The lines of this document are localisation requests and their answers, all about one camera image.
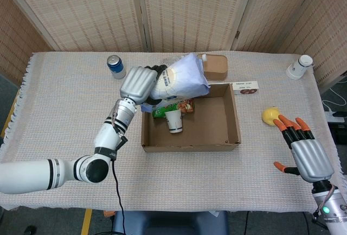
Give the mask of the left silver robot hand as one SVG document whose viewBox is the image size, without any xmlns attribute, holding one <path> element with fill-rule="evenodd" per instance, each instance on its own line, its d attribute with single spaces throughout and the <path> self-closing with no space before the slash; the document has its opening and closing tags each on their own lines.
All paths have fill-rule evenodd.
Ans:
<svg viewBox="0 0 347 235">
<path fill-rule="evenodd" d="M 120 96 L 131 99 L 136 105 L 158 105 L 162 99 L 154 99 L 150 95 L 159 76 L 166 69 L 166 65 L 132 67 L 120 88 Z"/>
</svg>

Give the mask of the right silver orange-tipped robot hand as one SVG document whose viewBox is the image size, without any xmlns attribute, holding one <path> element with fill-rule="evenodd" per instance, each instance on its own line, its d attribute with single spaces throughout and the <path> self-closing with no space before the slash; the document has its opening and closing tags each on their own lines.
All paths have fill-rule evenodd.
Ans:
<svg viewBox="0 0 347 235">
<path fill-rule="evenodd" d="M 278 115 L 273 123 L 282 133 L 295 161 L 294 167 L 274 162 L 276 169 L 286 174 L 301 176 L 308 183 L 328 182 L 334 169 L 310 127 L 299 117 L 293 122 L 283 115 Z"/>
</svg>

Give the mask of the yellow lemon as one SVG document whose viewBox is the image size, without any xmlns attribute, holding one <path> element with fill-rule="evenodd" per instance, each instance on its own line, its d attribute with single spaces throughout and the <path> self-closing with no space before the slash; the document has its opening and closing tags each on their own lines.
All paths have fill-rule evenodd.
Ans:
<svg viewBox="0 0 347 235">
<path fill-rule="evenodd" d="M 262 121 L 270 126 L 275 126 L 274 120 L 279 119 L 278 116 L 280 115 L 280 111 L 277 107 L 272 106 L 267 109 L 265 109 L 262 112 L 261 118 Z"/>
</svg>

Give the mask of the blue and white drink can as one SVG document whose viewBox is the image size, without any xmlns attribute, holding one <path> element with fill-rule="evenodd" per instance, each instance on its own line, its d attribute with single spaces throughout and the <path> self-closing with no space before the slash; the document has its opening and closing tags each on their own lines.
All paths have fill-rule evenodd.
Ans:
<svg viewBox="0 0 347 235">
<path fill-rule="evenodd" d="M 111 55 L 107 58 L 107 66 L 115 79 L 122 79 L 126 75 L 122 59 L 117 55 Z"/>
</svg>

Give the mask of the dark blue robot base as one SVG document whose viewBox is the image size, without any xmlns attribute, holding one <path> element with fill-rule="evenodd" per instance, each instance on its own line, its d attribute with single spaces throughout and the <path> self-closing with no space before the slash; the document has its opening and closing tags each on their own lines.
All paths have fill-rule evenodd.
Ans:
<svg viewBox="0 0 347 235">
<path fill-rule="evenodd" d="M 126 235 L 229 235 L 228 214 L 210 212 L 121 211 L 113 232 Z"/>
</svg>

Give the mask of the brown kraft paper bowl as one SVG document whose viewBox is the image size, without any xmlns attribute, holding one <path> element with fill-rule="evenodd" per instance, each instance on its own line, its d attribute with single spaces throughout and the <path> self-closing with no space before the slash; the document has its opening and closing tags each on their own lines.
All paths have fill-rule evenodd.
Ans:
<svg viewBox="0 0 347 235">
<path fill-rule="evenodd" d="M 207 61 L 203 62 L 203 70 L 207 80 L 224 80 L 228 72 L 227 57 L 224 55 L 207 54 Z"/>
</svg>

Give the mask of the green snack packet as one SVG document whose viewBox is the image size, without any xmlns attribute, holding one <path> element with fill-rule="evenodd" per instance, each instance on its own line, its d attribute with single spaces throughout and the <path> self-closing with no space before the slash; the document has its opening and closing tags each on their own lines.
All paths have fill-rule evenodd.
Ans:
<svg viewBox="0 0 347 235">
<path fill-rule="evenodd" d="M 160 107 L 155 109 L 152 112 L 153 118 L 165 118 L 166 112 L 180 110 L 182 114 L 193 113 L 195 108 L 194 100 L 187 99 L 184 101 L 179 101 L 177 103 L 173 103 L 164 107 Z"/>
</svg>

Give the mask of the pale woven tablecloth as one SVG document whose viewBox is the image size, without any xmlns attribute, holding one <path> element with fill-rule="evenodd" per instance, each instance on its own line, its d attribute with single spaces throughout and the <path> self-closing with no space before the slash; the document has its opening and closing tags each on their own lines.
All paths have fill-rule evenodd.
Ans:
<svg viewBox="0 0 347 235">
<path fill-rule="evenodd" d="M 68 181 L 41 192 L 0 193 L 0 206 L 92 208 L 128 211 L 313 212 L 312 186 L 278 171 L 294 165 L 280 131 L 262 111 L 276 106 L 289 119 L 302 118 L 328 154 L 334 183 L 347 200 L 337 149 L 331 137 L 313 70 L 299 80 L 286 75 L 295 54 L 225 52 L 227 81 L 259 84 L 256 94 L 235 98 L 241 143 L 230 152 L 146 153 L 137 112 L 108 177 L 101 183 Z M 119 97 L 121 81 L 106 65 L 108 53 L 45 52 L 30 60 L 15 114 L 0 147 L 0 161 L 74 160 L 94 151 L 93 141 Z"/>
</svg>

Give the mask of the white power strip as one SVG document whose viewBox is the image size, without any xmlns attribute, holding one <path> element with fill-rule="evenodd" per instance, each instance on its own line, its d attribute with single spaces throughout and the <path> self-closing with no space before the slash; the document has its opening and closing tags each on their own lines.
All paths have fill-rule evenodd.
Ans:
<svg viewBox="0 0 347 235">
<path fill-rule="evenodd" d="M 333 111 L 325 111 L 325 117 L 328 123 L 344 123 L 344 117 L 335 117 Z"/>
</svg>

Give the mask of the white food box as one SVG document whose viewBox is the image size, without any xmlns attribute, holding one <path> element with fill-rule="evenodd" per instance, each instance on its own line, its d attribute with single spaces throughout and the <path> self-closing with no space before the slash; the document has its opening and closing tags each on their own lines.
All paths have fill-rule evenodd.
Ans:
<svg viewBox="0 0 347 235">
<path fill-rule="evenodd" d="M 232 83 L 234 94 L 255 94 L 259 90 L 257 81 L 240 81 Z"/>
</svg>

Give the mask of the open brown cardboard box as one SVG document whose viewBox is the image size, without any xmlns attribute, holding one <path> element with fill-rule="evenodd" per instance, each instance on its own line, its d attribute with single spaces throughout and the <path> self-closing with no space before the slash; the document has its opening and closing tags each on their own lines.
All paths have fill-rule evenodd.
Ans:
<svg viewBox="0 0 347 235">
<path fill-rule="evenodd" d="M 183 131 L 171 134 L 165 118 L 142 114 L 142 147 L 147 153 L 231 151 L 241 143 L 233 86 L 211 84 L 182 116 Z"/>
</svg>

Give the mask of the woven folding screen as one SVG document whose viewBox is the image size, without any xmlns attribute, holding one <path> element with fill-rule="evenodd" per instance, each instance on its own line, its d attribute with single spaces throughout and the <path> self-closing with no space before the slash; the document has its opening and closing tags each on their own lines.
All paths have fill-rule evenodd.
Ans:
<svg viewBox="0 0 347 235">
<path fill-rule="evenodd" d="M 347 74 L 347 0 L 0 0 L 16 34 L 2 70 L 63 52 L 239 50 L 308 54 L 320 90 Z"/>
</svg>

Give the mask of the lavender tissue pack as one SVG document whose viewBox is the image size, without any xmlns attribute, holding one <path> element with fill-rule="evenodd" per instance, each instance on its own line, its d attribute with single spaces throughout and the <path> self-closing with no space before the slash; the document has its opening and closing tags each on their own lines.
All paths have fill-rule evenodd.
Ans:
<svg viewBox="0 0 347 235">
<path fill-rule="evenodd" d="M 152 99 L 161 100 L 159 104 L 143 103 L 141 110 L 153 112 L 160 107 L 205 96 L 209 91 L 210 86 L 204 76 L 202 59 L 195 53 L 189 53 L 168 65 L 159 76 L 150 94 Z"/>
</svg>

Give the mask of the small white paper cup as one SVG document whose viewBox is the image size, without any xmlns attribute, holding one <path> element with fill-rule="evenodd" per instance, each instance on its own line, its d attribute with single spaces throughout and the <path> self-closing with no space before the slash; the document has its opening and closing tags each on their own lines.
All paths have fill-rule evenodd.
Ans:
<svg viewBox="0 0 347 235">
<path fill-rule="evenodd" d="M 166 112 L 165 117 L 171 134 L 183 131 L 182 114 L 180 110 Z"/>
</svg>

